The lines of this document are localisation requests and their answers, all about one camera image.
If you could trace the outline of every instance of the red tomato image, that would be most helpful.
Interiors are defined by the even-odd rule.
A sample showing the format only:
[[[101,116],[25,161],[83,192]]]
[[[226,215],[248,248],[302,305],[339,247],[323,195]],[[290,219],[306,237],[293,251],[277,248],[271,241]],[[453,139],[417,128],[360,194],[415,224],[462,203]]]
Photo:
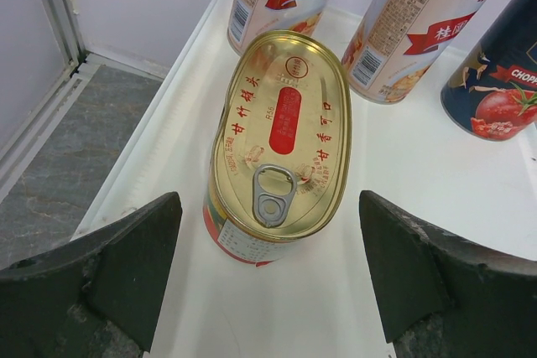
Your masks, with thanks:
[[[478,136],[505,140],[537,121],[537,92],[516,89],[495,91],[485,96],[472,118]]]

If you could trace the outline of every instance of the white label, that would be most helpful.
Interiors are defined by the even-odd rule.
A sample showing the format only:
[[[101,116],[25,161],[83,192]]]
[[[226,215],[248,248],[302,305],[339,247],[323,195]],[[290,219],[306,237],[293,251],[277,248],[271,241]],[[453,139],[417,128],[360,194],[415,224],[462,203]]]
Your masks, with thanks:
[[[218,243],[232,255],[256,263],[280,259],[293,244],[262,241],[238,229],[228,220],[220,232]]]

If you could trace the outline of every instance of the pull tab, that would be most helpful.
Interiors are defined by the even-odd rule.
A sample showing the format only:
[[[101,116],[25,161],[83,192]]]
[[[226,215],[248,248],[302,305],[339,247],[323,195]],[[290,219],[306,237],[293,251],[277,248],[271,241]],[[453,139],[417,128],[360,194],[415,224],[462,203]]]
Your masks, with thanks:
[[[284,174],[291,182],[291,191],[286,195],[280,196],[263,189],[261,184],[259,184],[259,175],[267,170]],[[255,219],[267,228],[281,226],[287,218],[297,186],[295,174],[287,168],[272,165],[271,163],[263,164],[257,168],[253,174],[253,215]]]

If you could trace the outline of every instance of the red label on lid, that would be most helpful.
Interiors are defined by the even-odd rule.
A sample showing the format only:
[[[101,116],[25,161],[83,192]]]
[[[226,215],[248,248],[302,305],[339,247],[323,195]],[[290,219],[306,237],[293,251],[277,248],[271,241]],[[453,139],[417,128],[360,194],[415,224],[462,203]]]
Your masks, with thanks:
[[[302,96],[292,87],[279,91],[278,104],[268,144],[278,154],[289,154],[295,148]]]

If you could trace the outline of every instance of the white shelf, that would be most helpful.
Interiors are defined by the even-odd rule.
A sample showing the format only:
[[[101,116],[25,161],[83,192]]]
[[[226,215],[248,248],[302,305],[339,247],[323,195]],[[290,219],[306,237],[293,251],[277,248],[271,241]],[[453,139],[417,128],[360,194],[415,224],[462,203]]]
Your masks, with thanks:
[[[232,0],[213,0],[76,236],[177,191],[184,209],[151,357],[389,357],[358,219],[371,189],[485,246],[537,260],[534,127],[490,143],[443,112],[440,88],[463,54],[448,49],[408,99],[352,95],[352,163],[341,207],[319,234],[266,267],[242,264],[201,214],[211,143],[238,56]],[[358,17],[329,9],[315,36],[341,56]]]

